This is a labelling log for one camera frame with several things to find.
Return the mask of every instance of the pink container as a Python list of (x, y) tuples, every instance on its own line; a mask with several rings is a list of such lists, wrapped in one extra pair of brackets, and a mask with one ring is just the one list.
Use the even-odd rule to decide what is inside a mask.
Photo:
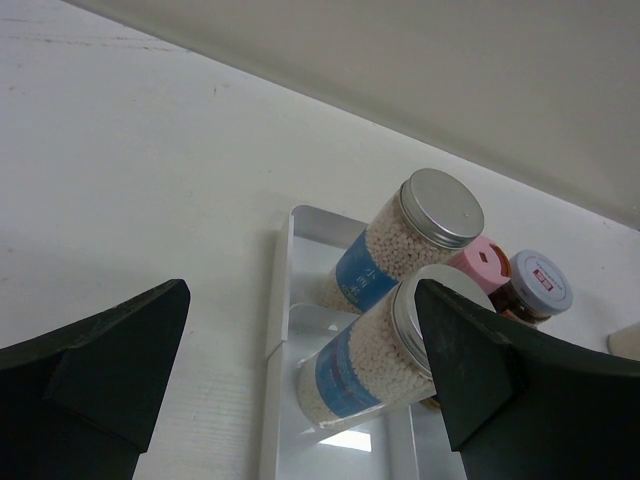
[(452, 257), (447, 265), (469, 275), (487, 295), (507, 283), (511, 277), (509, 257), (493, 240), (482, 235)]

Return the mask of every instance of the blue label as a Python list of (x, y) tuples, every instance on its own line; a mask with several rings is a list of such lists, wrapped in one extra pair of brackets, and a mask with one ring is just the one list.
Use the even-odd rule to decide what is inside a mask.
[(318, 353), (316, 384), (324, 403), (338, 417), (362, 412), (380, 403), (361, 383), (349, 357), (349, 325)]
[(367, 250), (366, 230), (336, 265), (336, 281), (344, 297), (363, 312), (373, 307), (396, 282), (378, 268)]

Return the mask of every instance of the lid with red text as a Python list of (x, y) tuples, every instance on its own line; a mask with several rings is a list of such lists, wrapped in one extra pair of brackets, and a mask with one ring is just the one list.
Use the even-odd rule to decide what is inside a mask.
[(542, 315), (557, 315), (571, 307), (573, 292), (562, 271), (534, 250), (511, 259), (511, 285), (521, 300)]

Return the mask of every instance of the white tray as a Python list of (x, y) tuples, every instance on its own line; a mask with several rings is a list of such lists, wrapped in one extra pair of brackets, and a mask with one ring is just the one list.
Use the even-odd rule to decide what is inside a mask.
[(278, 235), (267, 329), (260, 480), (463, 480), (442, 416), (402, 408), (336, 436), (316, 428), (296, 398), (297, 364), (356, 316), (313, 305), (311, 292), (366, 224), (298, 206)]

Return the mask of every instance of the jar filled with pellets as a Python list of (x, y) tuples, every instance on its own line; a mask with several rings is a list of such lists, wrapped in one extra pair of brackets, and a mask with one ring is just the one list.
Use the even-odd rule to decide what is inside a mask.
[(340, 431), (435, 394), (414, 300), (423, 279), (493, 310), (466, 274), (445, 265), (420, 269), (302, 363), (298, 402), (311, 422)]
[(419, 268), (446, 263), (483, 228), (482, 208), (462, 183), (438, 170), (418, 170), (322, 281), (317, 302), (366, 312)]

